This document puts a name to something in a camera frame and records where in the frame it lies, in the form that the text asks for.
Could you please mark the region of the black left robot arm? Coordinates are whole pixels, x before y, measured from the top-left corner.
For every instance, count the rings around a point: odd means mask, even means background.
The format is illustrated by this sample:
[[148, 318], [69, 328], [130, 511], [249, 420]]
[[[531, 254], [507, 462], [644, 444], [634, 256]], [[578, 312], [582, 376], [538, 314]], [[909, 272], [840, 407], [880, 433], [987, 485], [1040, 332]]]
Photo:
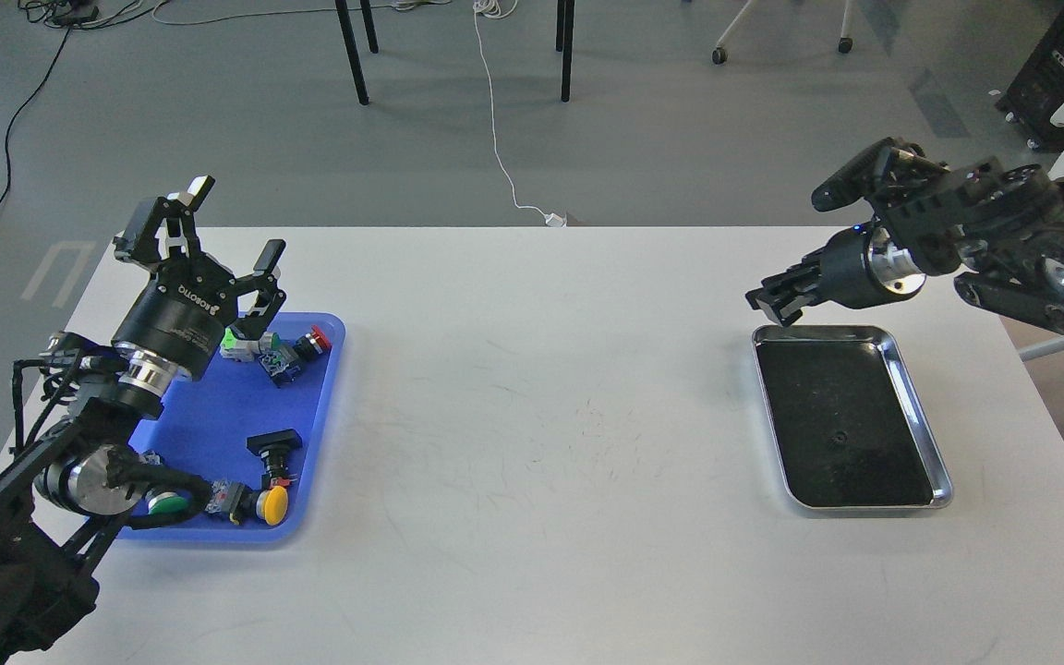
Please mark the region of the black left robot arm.
[[18, 362], [54, 379], [48, 405], [68, 411], [19, 432], [0, 473], [0, 664], [51, 647], [92, 613], [94, 568], [124, 527], [180, 525], [210, 500], [206, 480], [144, 463], [129, 442], [161, 415], [176, 379], [202, 378], [225, 333], [261, 337], [286, 298], [283, 240], [267, 242], [242, 277], [202, 251], [195, 215], [212, 185], [203, 174], [144, 200], [115, 237], [115, 257], [151, 278], [110, 344], [60, 332]]

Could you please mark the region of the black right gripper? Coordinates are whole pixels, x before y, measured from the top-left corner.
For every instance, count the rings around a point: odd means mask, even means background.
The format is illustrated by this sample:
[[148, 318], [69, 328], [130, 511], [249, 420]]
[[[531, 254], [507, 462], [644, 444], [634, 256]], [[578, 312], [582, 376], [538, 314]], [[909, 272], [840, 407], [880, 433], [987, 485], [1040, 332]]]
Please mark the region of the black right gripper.
[[804, 307], [833, 302], [844, 307], [877, 307], [919, 294], [925, 275], [911, 252], [881, 227], [850, 227], [822, 248], [820, 260], [802, 260], [744, 294], [750, 307], [780, 327], [792, 327]]

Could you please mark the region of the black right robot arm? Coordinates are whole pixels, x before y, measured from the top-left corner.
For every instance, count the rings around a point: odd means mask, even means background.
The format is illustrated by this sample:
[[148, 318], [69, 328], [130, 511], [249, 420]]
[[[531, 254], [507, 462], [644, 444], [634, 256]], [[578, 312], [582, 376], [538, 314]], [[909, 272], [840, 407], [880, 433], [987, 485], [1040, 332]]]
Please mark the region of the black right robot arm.
[[951, 276], [962, 302], [1064, 335], [1064, 176], [996, 157], [955, 167], [919, 144], [883, 138], [812, 192], [820, 213], [864, 200], [868, 222], [841, 230], [748, 290], [750, 307], [789, 327], [804, 307], [878, 307]]

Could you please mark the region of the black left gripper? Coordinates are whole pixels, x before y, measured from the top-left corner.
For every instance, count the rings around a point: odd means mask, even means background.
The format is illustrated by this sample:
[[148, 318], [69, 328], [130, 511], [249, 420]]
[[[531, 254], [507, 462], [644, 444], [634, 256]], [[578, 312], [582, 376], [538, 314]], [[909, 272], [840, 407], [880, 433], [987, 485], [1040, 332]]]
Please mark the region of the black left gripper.
[[[113, 346], [168, 359], [194, 381], [206, 373], [227, 325], [236, 338], [259, 340], [287, 298], [279, 285], [283, 239], [267, 240], [252, 273], [235, 281], [223, 264], [202, 256], [195, 213], [214, 185], [214, 177], [200, 174], [183, 192], [142, 201], [113, 239], [115, 260], [153, 271], [115, 329]], [[232, 299], [222, 298], [229, 286]], [[250, 294], [252, 306], [236, 317], [239, 299]]]

